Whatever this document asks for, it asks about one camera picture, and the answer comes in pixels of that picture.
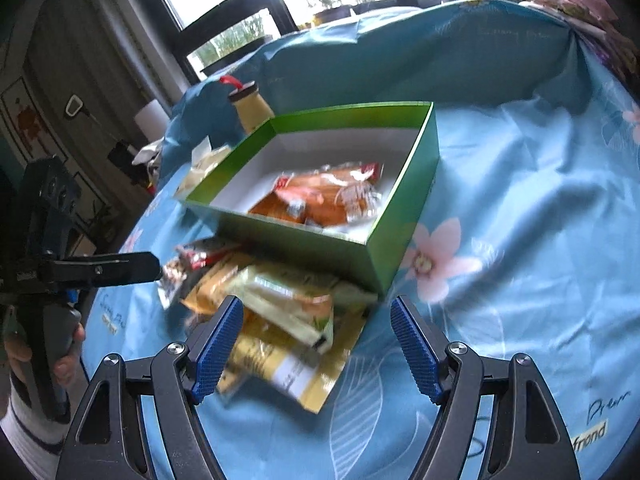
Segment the white label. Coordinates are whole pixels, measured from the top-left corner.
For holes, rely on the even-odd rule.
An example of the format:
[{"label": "white label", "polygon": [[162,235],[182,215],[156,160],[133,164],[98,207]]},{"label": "white label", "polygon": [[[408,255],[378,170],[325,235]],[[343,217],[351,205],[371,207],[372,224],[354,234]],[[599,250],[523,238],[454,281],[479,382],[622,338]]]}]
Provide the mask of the white label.
[{"label": "white label", "polygon": [[607,428],[609,427],[609,419],[606,418],[602,422],[592,426],[584,433],[572,438],[572,444],[574,444],[574,452],[578,453],[587,446],[590,446],[597,440],[600,440],[607,434]]},{"label": "white label", "polygon": [[316,374],[318,366],[313,366],[298,357],[295,352],[284,358],[275,371],[273,384],[294,399],[299,399]]}]

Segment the screw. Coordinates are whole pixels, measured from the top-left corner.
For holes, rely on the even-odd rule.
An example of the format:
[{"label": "screw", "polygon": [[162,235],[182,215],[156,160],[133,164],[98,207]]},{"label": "screw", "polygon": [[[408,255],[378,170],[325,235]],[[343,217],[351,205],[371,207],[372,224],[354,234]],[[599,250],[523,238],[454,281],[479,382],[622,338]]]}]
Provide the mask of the screw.
[{"label": "screw", "polygon": [[166,348],[166,351],[169,352],[169,354],[173,354],[173,355],[181,354],[182,352],[184,352],[184,344],[183,343],[171,343]]},{"label": "screw", "polygon": [[102,360],[102,362],[106,365],[113,366],[114,364],[117,364],[119,360],[120,359],[116,354],[109,354]]},{"label": "screw", "polygon": [[516,354],[516,362],[522,366],[529,366],[531,364],[531,357],[526,354]]},{"label": "screw", "polygon": [[449,350],[451,350],[454,354],[463,355],[466,354],[466,351],[469,350],[469,348],[460,341],[454,341],[449,345]]}]

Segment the pink flower print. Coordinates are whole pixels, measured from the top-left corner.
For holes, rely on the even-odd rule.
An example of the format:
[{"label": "pink flower print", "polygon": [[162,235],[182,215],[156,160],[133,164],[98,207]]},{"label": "pink flower print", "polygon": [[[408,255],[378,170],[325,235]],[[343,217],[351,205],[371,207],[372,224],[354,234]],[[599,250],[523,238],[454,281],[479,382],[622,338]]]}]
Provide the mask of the pink flower print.
[{"label": "pink flower print", "polygon": [[121,253],[132,253],[134,247],[136,246],[136,242],[140,235],[142,234],[142,229],[133,229],[127,240],[124,242],[124,245],[120,249]]},{"label": "pink flower print", "polygon": [[425,303],[439,303],[449,293],[448,278],[478,272],[482,262],[478,258],[456,256],[460,248],[460,220],[449,218],[429,234],[418,224],[414,232],[417,247],[408,248],[400,263],[401,269],[409,269],[406,280],[417,280],[418,297]]},{"label": "pink flower print", "polygon": [[634,127],[633,137],[636,144],[640,144],[640,108],[633,103],[633,110],[622,113],[622,118]]}]

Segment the green box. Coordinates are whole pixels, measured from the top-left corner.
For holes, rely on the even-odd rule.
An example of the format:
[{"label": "green box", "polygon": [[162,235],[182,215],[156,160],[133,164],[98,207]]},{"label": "green box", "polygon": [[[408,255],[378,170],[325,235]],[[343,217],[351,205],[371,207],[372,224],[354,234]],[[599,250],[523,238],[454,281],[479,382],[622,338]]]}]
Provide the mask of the green box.
[{"label": "green box", "polygon": [[[244,139],[187,197],[221,236],[325,270],[385,294],[411,239],[440,158],[432,103],[340,106],[279,116]],[[339,229],[283,222],[246,211],[283,171],[382,162],[383,205],[375,220]]]}]

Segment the yellow bottle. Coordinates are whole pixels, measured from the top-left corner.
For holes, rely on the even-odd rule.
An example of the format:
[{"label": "yellow bottle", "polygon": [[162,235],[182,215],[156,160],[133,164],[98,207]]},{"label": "yellow bottle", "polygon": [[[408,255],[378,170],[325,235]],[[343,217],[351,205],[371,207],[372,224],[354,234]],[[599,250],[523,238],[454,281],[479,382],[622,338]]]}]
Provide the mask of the yellow bottle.
[{"label": "yellow bottle", "polygon": [[258,92],[258,83],[251,81],[242,84],[232,76],[222,76],[220,82],[236,87],[229,94],[229,101],[236,107],[240,123],[247,135],[252,134],[264,121],[275,117],[273,110]]}]

